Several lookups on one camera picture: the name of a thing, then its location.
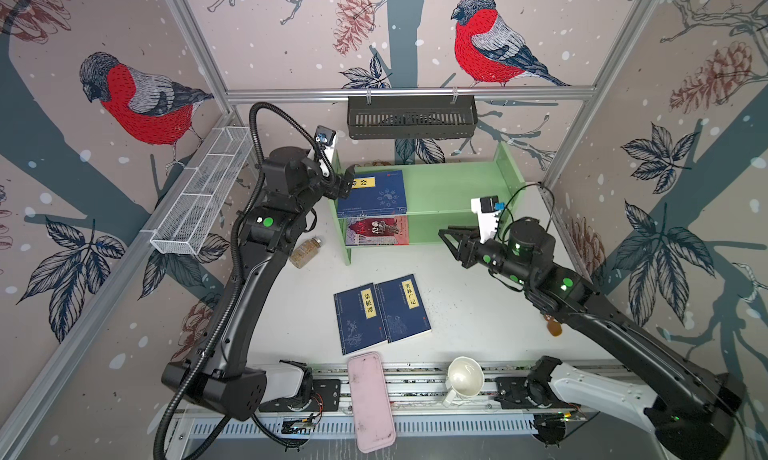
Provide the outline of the blue book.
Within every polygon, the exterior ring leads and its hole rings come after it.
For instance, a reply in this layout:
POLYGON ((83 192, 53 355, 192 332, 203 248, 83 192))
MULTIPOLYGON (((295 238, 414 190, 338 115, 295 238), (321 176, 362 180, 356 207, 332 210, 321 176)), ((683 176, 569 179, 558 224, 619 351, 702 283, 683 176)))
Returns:
POLYGON ((336 293, 334 305, 343 355, 387 342, 373 283, 336 293))
POLYGON ((374 285, 388 343, 432 330, 413 274, 374 285))
POLYGON ((363 173, 353 180, 347 198, 339 198, 339 218, 390 217, 408 211, 403 172, 400 170, 363 173))

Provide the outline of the red pink Hamlet book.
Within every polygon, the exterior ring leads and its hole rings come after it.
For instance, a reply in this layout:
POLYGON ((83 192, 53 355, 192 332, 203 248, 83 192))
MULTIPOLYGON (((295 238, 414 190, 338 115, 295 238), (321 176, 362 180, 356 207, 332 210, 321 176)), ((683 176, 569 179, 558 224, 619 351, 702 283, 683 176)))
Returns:
POLYGON ((408 245, 408 227, 406 216, 352 219, 345 228, 345 245, 348 247, 408 245))

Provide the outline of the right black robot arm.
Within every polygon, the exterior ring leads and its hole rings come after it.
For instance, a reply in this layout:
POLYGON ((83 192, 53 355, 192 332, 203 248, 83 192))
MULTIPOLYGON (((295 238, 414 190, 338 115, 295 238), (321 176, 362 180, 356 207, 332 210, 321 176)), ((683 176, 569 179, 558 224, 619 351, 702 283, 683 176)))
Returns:
POLYGON ((495 196, 475 198, 475 227, 438 232, 465 268, 484 266, 505 287, 523 293, 543 315, 591 339, 639 379, 621 382, 543 356, 525 379, 535 406, 586 406, 653 434, 678 459, 718 459, 739 423, 746 387, 713 374, 653 338, 617 310, 590 280, 554 261, 555 238, 539 220, 502 223, 495 196))

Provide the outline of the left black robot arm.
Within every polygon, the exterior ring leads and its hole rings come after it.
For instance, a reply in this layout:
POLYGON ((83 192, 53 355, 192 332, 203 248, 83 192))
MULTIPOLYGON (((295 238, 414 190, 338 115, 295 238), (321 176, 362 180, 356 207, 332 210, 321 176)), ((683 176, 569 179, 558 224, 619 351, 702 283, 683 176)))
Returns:
POLYGON ((309 134, 278 106, 257 102, 249 111, 249 130, 259 162, 254 192, 230 232, 233 268, 225 297, 214 309, 200 341, 184 359, 166 365, 161 381, 174 393, 155 434, 152 456, 166 456, 165 439, 182 401, 221 414, 222 418, 190 458, 199 458, 231 420, 266 427, 257 416, 264 403, 288 401, 304 407, 313 400, 312 370, 302 362, 280 361, 250 368, 247 356, 269 293, 288 263, 299 238, 315 224, 307 219, 323 198, 345 199, 354 168, 337 172, 327 148, 335 133, 320 126, 309 134), (257 116, 268 110, 293 127, 309 148, 280 147, 265 154, 257 116))

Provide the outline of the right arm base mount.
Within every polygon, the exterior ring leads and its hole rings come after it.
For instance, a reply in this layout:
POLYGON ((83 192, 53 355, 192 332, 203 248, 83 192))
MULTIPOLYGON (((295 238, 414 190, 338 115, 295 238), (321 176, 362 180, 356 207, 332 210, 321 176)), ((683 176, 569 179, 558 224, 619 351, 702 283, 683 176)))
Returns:
POLYGON ((560 400, 548 384, 527 377, 497 377, 497 395, 493 400, 502 410, 523 409, 577 409, 577 406, 560 400))

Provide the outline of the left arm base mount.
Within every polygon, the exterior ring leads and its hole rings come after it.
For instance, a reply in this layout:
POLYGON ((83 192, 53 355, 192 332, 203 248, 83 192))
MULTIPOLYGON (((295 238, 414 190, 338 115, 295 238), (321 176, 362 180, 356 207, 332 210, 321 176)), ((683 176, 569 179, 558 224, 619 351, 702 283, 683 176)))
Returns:
POLYGON ((337 412, 341 399, 341 381, 337 379, 314 380, 308 397, 282 398, 262 403, 260 413, 319 413, 337 412))

